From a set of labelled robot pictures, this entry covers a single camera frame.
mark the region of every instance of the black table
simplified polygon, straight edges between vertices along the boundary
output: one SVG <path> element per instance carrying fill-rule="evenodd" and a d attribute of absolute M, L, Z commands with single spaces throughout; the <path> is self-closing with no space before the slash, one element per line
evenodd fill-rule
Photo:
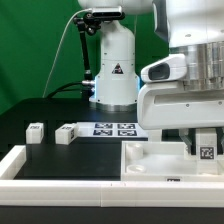
<path fill-rule="evenodd" d="M 79 99 L 28 99 L 0 116 L 1 158 L 25 144 L 29 123 L 43 122 L 41 145 L 28 145 L 28 162 L 16 179 L 120 180 L 121 141 L 125 138 L 78 138 L 69 146 L 55 145 L 54 131 L 73 122 L 137 122 L 136 112 L 108 113 L 89 108 Z M 98 208 L 1 206 L 0 222 L 7 223 L 222 223 L 224 209 L 216 208 Z"/>

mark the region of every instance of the white robot casing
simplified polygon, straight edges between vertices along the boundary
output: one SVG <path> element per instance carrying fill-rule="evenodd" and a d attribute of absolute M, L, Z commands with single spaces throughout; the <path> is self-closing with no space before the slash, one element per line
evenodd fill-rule
<path fill-rule="evenodd" d="M 137 15 L 152 10 L 152 0 L 78 0 L 82 8 L 122 6 L 126 14 Z"/>
<path fill-rule="evenodd" d="M 79 0 L 82 8 L 121 6 L 125 14 L 152 10 L 152 0 Z M 136 109 L 139 78 L 135 73 L 135 37 L 118 21 L 101 24 L 101 70 L 95 77 L 90 105 L 107 111 Z"/>

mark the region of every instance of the cable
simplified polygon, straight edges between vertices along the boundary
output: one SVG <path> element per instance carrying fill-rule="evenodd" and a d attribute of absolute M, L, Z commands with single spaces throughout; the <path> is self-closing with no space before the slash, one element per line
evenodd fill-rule
<path fill-rule="evenodd" d="M 66 85 L 63 85 L 59 88 L 57 88 L 55 91 L 53 91 L 52 93 L 48 94 L 46 98 L 52 98 L 55 94 L 57 94 L 58 92 L 65 92 L 65 91 L 72 91 L 72 89 L 65 89 L 68 88 L 70 86 L 76 86 L 76 85 L 81 85 L 82 82 L 71 82 L 68 83 Z"/>
<path fill-rule="evenodd" d="M 45 85 L 45 88 L 44 88 L 43 98 L 44 98 L 45 95 L 46 95 L 47 88 L 48 88 L 48 84 L 49 84 L 49 82 L 50 82 L 51 76 L 52 76 L 53 71 L 54 71 L 54 69 L 55 69 L 55 65 L 56 65 L 56 62 L 57 62 L 57 59 L 58 59 L 58 55 L 59 55 L 59 52 L 60 52 L 60 50 L 61 50 L 61 46 L 62 46 L 62 43 L 63 43 L 63 41 L 64 41 L 65 34 L 66 34 L 66 32 L 67 32 L 68 26 L 69 26 L 70 23 L 72 22 L 73 18 L 76 17 L 79 13 L 82 13 L 82 12 L 89 12 L 89 11 L 91 11 L 91 10 L 92 10 L 92 9 L 89 8 L 89 9 L 84 9 L 84 10 L 78 11 L 78 12 L 76 12 L 76 13 L 69 19 L 69 21 L 67 22 L 67 24 L 66 24 L 66 26 L 65 26 L 65 29 L 64 29 L 64 32 L 63 32 L 63 34 L 62 34 L 62 36 L 61 36 L 61 40 L 60 40 L 59 45 L 58 45 L 58 49 L 57 49 L 57 51 L 56 51 L 56 55 L 55 55 L 55 58 L 54 58 L 53 65 L 52 65 L 52 67 L 51 67 L 51 71 L 50 71 L 50 73 L 49 73 L 49 75 L 48 75 L 48 79 L 47 79 L 47 82 L 46 82 L 46 85 Z"/>
<path fill-rule="evenodd" d="M 53 93 L 48 94 L 46 98 L 47 99 L 51 99 L 57 93 L 61 93 L 61 92 L 72 92 L 72 91 L 82 91 L 82 90 L 81 89 L 63 89 L 63 90 L 55 91 Z"/>
<path fill-rule="evenodd" d="M 135 21 L 134 21 L 134 36 L 136 38 L 136 34 L 137 34 L 137 23 L 138 23 L 138 16 L 135 16 Z"/>

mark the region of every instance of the green backdrop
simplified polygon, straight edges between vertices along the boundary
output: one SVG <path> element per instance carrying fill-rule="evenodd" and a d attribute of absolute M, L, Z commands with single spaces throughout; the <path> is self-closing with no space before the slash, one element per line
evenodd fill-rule
<path fill-rule="evenodd" d="M 78 10 L 76 0 L 0 0 L 0 113 L 17 102 L 42 97 L 56 49 L 67 21 Z M 134 30 L 135 16 L 122 24 Z M 153 15 L 137 17 L 136 73 L 168 54 L 153 32 Z M 94 74 L 99 71 L 100 35 L 87 37 Z M 48 92 L 83 77 L 79 34 L 70 25 Z M 57 97 L 80 97 L 64 93 Z"/>

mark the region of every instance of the white block with black marks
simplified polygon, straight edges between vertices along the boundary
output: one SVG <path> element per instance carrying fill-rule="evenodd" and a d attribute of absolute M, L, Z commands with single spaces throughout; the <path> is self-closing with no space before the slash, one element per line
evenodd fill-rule
<path fill-rule="evenodd" d="M 55 131 L 56 144 L 69 145 L 78 136 L 77 124 L 64 124 Z"/>
<path fill-rule="evenodd" d="M 27 144 L 40 144 L 44 137 L 44 124 L 43 123 L 30 123 L 26 129 L 26 143 Z"/>

